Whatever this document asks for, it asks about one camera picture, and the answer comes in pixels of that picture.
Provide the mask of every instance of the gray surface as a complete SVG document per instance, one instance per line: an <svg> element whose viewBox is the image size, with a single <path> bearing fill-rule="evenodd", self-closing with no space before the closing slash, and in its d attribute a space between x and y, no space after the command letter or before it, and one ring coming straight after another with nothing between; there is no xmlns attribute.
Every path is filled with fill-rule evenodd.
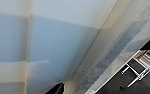
<svg viewBox="0 0 150 94"><path fill-rule="evenodd" d="M106 57L99 61L99 63L88 72L85 80L79 85L77 90L78 94L83 94L95 83L122 50L127 47L134 37L146 26L146 23L150 21L150 0L146 0L146 3L144 3L142 7L144 8L140 9L140 12L134 15L135 17L132 19L131 24L125 29L126 32L118 36L117 42L113 44L114 47L108 51Z"/></svg>
<svg viewBox="0 0 150 94"><path fill-rule="evenodd" d="M24 94L24 82L0 83L0 94Z"/></svg>

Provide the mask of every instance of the white wall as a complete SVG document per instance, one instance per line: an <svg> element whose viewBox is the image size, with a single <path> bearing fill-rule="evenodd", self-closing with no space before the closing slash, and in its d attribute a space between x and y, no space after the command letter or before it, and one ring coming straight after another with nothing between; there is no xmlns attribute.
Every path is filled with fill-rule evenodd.
<svg viewBox="0 0 150 94"><path fill-rule="evenodd" d="M55 82L70 79L115 2L0 0L0 85L8 83L13 86L18 85L13 82L25 82L23 62L26 61L26 55L29 62L28 90L35 90L32 88L34 85L39 86L39 90L34 91L39 94ZM26 50L26 46L29 46L28 28L31 31L29 53Z"/></svg>
<svg viewBox="0 0 150 94"><path fill-rule="evenodd" d="M117 0L34 0L36 16L100 29Z"/></svg>
<svg viewBox="0 0 150 94"><path fill-rule="evenodd" d="M0 0L0 94L22 94L24 90L26 4L26 0Z"/></svg>
<svg viewBox="0 0 150 94"><path fill-rule="evenodd" d="M116 1L34 0L27 94L73 76Z"/></svg>

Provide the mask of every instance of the metal frame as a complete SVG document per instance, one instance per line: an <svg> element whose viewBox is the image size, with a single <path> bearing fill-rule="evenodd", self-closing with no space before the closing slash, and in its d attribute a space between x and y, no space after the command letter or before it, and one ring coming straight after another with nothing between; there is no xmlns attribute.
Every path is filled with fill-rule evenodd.
<svg viewBox="0 0 150 94"><path fill-rule="evenodd" d="M131 59L133 58L135 61L137 61L137 63L139 63L140 64L140 61L137 59L137 58L139 58L139 57L141 57L141 56L143 56L143 55L146 55L146 53L147 52L149 52L149 50L146 50L146 51L141 51L141 50L139 50L139 51L137 51L132 57L131 57ZM150 72L150 65L148 65L148 66L144 66L144 65L142 65L145 69L141 72L141 73L138 73L134 68L132 68L129 64L128 64L128 62L125 64L127 67L121 72L122 74L124 74L129 68L136 74L136 78L129 84L129 85L127 85L127 87L130 87L131 85L133 85L136 81L138 81L138 80L142 80L149 72Z"/></svg>

